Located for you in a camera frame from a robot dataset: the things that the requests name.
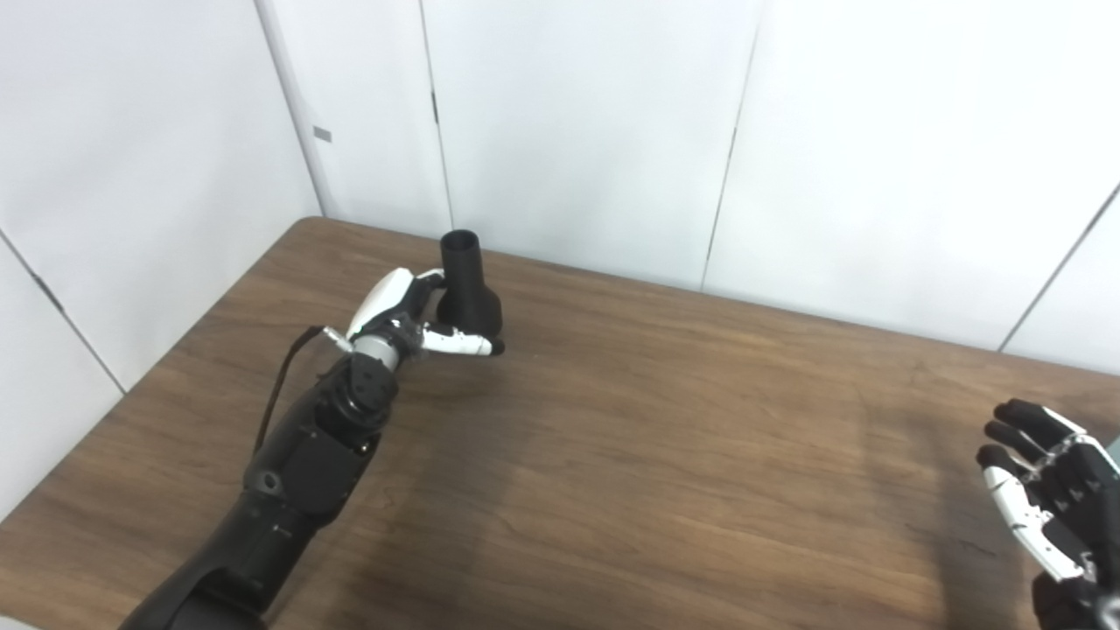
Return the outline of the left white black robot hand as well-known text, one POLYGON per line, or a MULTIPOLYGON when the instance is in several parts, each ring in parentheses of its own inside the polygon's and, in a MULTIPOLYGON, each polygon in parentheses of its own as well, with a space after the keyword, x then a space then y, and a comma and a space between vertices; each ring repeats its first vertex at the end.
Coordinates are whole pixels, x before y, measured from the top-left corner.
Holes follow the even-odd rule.
POLYGON ((420 275, 405 268, 389 272, 368 291, 351 319, 346 340, 352 354, 376 359, 388 370, 396 370, 403 360, 420 354, 504 354, 503 340, 423 319, 433 291, 444 287, 444 269, 420 275))

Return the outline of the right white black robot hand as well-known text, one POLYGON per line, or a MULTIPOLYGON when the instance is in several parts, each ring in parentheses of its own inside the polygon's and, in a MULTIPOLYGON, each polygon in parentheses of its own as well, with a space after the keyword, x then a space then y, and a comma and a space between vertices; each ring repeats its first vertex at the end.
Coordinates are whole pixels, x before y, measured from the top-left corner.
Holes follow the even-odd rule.
POLYGON ((1005 527, 1040 567, 1040 629, 1119 627, 1119 467, 1083 427, 1044 404, 997 404, 976 452, 1005 527))

